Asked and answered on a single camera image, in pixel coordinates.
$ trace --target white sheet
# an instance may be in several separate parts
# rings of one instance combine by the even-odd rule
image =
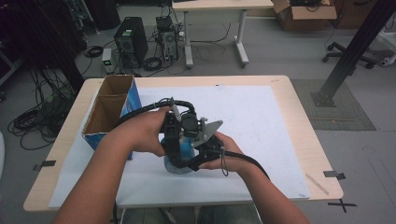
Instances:
[[[310,197],[271,87],[172,87],[139,88],[138,91],[142,105],[173,96],[176,100],[191,102],[198,118],[206,117],[208,122],[222,119],[224,123],[219,131],[230,135],[245,154],[257,160],[288,198]],[[51,208],[62,205],[92,156],[92,149],[81,137],[85,121],[64,162],[49,202]],[[163,158],[148,153],[134,153],[134,159],[127,161],[117,196],[121,207],[250,200],[245,184],[236,174],[226,177],[221,170],[200,170],[172,175],[165,170]]]

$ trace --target wooden table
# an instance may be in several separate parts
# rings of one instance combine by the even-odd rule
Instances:
[[[64,160],[88,111],[93,94],[99,89],[102,82],[102,78],[85,81],[47,157],[47,161],[56,161],[56,163],[54,166],[41,169],[24,203],[23,207],[26,211],[51,211],[48,204],[56,187]],[[332,167],[288,77],[141,77],[136,79],[137,87],[193,87],[216,84],[271,86],[311,192],[310,200],[335,200],[343,197],[343,191],[338,180],[335,177],[325,177],[323,174],[323,171],[331,171]]]
[[[213,23],[213,21],[223,21],[224,18],[230,17],[230,12],[235,14],[239,12],[239,29],[238,35],[235,37],[235,44],[241,57],[242,66],[248,64],[248,56],[242,44],[242,35],[245,27],[245,17],[248,9],[253,8],[269,8],[272,7],[271,0],[195,0],[187,2],[173,3],[175,11],[184,12],[184,29],[185,29],[185,54],[186,66],[191,68],[193,66],[191,42],[190,42],[190,15],[192,12],[197,12],[201,21]]]

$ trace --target person's left hand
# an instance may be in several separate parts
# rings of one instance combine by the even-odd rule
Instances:
[[[130,151],[151,152],[161,157],[165,155],[158,134],[163,126],[166,112],[171,107],[162,107],[158,111],[140,114],[123,122],[112,130],[108,137],[114,144],[126,147]]]

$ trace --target metal bracket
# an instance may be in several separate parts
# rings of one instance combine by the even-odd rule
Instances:
[[[311,92],[312,100],[314,100],[315,106],[318,107],[336,107],[334,100],[319,92]]]
[[[205,124],[205,121],[207,119],[202,118],[201,123],[202,123],[202,131],[198,134],[196,139],[193,139],[191,142],[192,147],[198,147],[201,144],[205,143],[209,138],[218,130],[218,128],[221,126],[223,123],[222,120],[214,121],[208,124]]]

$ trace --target floor mat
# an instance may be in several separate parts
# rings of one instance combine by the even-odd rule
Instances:
[[[315,130],[376,131],[361,105],[343,83],[332,98],[336,107],[317,107],[310,92],[318,92],[325,80],[293,79],[291,81]]]

